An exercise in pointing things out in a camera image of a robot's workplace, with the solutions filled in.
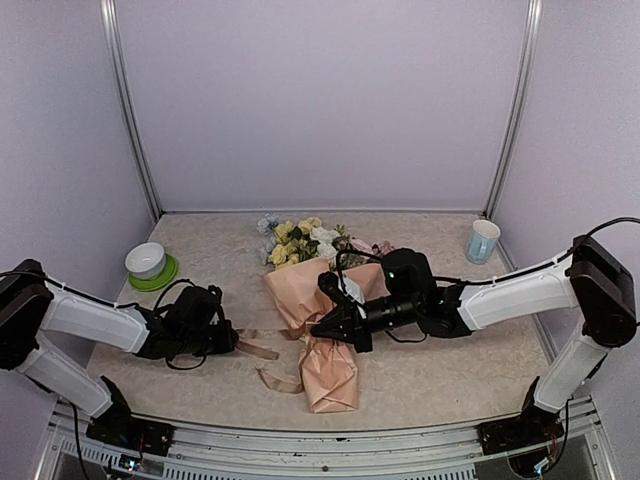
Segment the pink fake flower stem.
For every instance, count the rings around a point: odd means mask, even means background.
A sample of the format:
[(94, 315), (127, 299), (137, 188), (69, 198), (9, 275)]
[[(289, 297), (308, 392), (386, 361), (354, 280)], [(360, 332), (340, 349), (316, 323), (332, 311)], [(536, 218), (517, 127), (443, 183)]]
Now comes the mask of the pink fake flower stem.
[(369, 244), (366, 241), (356, 237), (350, 240), (350, 246), (354, 250), (374, 255), (376, 257), (384, 257), (395, 250), (395, 247), (389, 241)]

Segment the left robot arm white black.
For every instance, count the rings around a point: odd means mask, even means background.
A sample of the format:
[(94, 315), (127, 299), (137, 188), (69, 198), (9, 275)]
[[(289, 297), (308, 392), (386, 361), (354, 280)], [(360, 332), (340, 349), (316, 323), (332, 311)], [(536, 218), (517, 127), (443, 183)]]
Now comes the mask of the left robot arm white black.
[(239, 335), (222, 308), (222, 292), (187, 281), (178, 298), (147, 309), (95, 298), (48, 277), (26, 259), (1, 275), (1, 367), (15, 370), (99, 420), (121, 445), (133, 443), (140, 424), (118, 387), (93, 377), (53, 345), (57, 332), (115, 347), (148, 360), (180, 355), (206, 359), (234, 351)]

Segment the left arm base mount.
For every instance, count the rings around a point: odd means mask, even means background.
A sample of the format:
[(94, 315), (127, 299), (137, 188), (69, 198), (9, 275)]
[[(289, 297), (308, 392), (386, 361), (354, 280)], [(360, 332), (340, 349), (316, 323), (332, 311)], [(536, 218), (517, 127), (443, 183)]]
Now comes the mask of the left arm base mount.
[(92, 420), (86, 436), (112, 446), (166, 457), (175, 428), (168, 423), (137, 417), (124, 419), (99, 418)]

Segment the blue hydrangea fake flower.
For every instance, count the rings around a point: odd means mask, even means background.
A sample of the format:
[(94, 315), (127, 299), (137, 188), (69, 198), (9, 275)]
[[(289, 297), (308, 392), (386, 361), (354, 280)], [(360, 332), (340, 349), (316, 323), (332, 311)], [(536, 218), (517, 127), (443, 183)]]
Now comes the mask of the blue hydrangea fake flower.
[(259, 250), (259, 257), (263, 265), (269, 263), (272, 251), (277, 245), (275, 229), (280, 224), (277, 214), (266, 214), (257, 222), (257, 231), (265, 237), (265, 243)]

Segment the beige wrapping paper sheet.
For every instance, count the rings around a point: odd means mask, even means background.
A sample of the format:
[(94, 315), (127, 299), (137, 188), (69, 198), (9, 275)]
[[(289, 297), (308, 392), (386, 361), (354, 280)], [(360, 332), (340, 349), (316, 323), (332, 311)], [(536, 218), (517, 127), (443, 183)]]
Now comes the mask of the beige wrapping paper sheet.
[(301, 388), (310, 411), (316, 414), (359, 407), (358, 368), (350, 348), (344, 342), (311, 335), (311, 328), (336, 306), (317, 286), (319, 276), (329, 271), (329, 261), (318, 257), (264, 276), (284, 320), (285, 334), (303, 342), (298, 358)]

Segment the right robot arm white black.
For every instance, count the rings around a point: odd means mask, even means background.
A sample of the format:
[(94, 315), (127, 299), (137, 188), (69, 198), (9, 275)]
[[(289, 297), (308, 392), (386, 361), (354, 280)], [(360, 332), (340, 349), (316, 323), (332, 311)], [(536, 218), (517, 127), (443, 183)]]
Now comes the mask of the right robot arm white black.
[(633, 276), (592, 233), (574, 238), (565, 252), (527, 269), (483, 281), (440, 279), (427, 257), (401, 248), (379, 258), (387, 296), (366, 301), (341, 271), (319, 276), (318, 287), (335, 306), (311, 329), (315, 338), (372, 350), (376, 332), (416, 324), (427, 337), (458, 338), (499, 322), (577, 308), (581, 322), (549, 370), (536, 379), (513, 419), (511, 433), (535, 442), (582, 382), (609, 352), (636, 335)]

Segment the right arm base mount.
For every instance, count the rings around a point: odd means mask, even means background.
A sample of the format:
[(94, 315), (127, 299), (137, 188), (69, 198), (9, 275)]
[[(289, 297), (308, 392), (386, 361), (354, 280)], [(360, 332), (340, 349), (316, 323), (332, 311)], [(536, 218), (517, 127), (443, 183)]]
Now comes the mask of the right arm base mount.
[(484, 455), (517, 450), (564, 435), (564, 428), (557, 416), (525, 418), (518, 415), (481, 423), (476, 430)]

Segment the tan satin ribbon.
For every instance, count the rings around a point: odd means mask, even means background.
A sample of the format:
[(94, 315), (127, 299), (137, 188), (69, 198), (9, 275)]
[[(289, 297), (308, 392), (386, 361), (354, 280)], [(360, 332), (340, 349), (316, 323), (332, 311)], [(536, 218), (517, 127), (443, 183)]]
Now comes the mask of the tan satin ribbon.
[(319, 314), (312, 314), (304, 321), (285, 323), (281, 330), (240, 330), (237, 347), (262, 361), (256, 369), (268, 389), (305, 393), (309, 404), (325, 395), (324, 369), (330, 365), (331, 356), (327, 352), (332, 351), (332, 342), (310, 334), (319, 318)]

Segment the white rose fake flower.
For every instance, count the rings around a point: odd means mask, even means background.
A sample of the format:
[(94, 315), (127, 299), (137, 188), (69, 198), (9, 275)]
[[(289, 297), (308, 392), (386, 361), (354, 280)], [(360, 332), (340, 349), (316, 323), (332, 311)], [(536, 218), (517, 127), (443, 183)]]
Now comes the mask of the white rose fake flower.
[(317, 243), (316, 252), (319, 257), (332, 260), (337, 255), (337, 249), (334, 241), (341, 234), (335, 229), (325, 229), (323, 227), (315, 227), (311, 230), (310, 238)]

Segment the yellow rose fake flower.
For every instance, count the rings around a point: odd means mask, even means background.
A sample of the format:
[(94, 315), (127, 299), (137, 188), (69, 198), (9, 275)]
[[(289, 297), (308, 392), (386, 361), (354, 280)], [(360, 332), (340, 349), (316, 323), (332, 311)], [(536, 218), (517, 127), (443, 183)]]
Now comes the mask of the yellow rose fake flower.
[(322, 221), (317, 217), (297, 224), (292, 221), (277, 223), (271, 228), (271, 243), (266, 248), (267, 262), (280, 269), (317, 257), (320, 242), (311, 234), (321, 226)]

